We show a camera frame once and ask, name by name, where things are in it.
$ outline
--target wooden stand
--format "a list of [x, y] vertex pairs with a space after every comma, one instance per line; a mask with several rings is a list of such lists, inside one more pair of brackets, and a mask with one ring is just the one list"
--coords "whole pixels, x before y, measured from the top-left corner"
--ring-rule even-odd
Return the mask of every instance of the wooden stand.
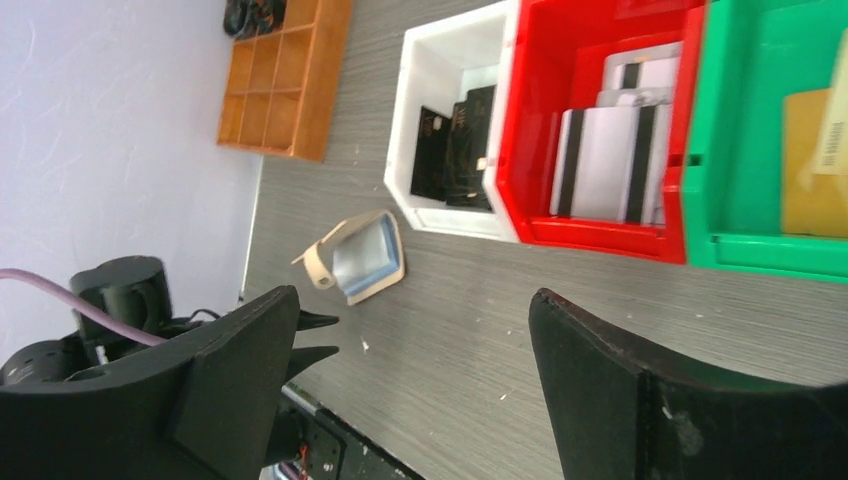
[[352, 0], [289, 0], [282, 28], [233, 45], [218, 145], [324, 160]]

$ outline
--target black package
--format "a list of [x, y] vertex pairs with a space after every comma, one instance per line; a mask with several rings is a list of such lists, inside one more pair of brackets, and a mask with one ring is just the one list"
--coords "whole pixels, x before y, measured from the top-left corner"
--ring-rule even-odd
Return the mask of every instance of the black package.
[[421, 107], [410, 193], [445, 200], [444, 171], [451, 119]]
[[[448, 167], [445, 169], [445, 193], [449, 206], [492, 210], [483, 189], [483, 174], [487, 164], [486, 149], [494, 96], [494, 86], [470, 90], [468, 99], [457, 104], [462, 111], [457, 112], [454, 107], [451, 141], [448, 143]], [[459, 113], [462, 113], [462, 122], [456, 121]], [[454, 129], [457, 127], [459, 131], [454, 142]]]

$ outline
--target wooden organizer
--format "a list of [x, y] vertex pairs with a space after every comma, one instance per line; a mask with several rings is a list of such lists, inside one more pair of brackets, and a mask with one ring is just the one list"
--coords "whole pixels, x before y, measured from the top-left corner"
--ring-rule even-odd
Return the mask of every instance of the wooden organizer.
[[218, 145], [324, 160], [352, 0], [289, 0], [282, 28], [233, 44]]

